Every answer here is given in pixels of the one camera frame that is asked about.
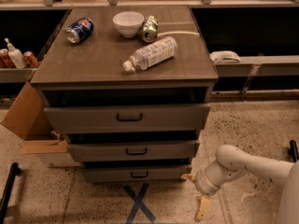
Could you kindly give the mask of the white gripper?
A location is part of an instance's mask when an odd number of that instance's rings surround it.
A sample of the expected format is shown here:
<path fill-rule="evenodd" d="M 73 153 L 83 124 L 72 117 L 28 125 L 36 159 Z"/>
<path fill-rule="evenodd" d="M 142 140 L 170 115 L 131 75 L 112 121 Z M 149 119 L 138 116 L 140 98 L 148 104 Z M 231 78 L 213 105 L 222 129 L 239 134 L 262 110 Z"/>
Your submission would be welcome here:
<path fill-rule="evenodd" d="M 221 189 L 221 186 L 228 181 L 230 174 L 229 169 L 217 161 L 213 161 L 206 169 L 201 170 L 196 175 L 184 174 L 181 176 L 183 180 L 194 182 L 196 189 L 204 195 L 196 198 L 195 222 L 203 220 L 211 203 L 209 196 L 215 195 Z"/>

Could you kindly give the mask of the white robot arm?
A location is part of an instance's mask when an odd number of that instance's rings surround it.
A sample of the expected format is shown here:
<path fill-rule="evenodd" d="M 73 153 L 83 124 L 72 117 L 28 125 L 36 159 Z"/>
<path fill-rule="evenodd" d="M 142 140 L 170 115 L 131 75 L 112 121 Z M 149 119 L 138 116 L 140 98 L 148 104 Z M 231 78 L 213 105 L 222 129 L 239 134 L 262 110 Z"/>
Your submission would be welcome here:
<path fill-rule="evenodd" d="M 231 145 L 220 146 L 215 157 L 216 160 L 204 170 L 181 177 L 192 181 L 200 192 L 200 196 L 196 198 L 196 222 L 203 219 L 210 206 L 210 197 L 224 183 L 249 173 L 282 188 L 277 224 L 299 224 L 299 161 L 288 162 L 254 156 Z"/>

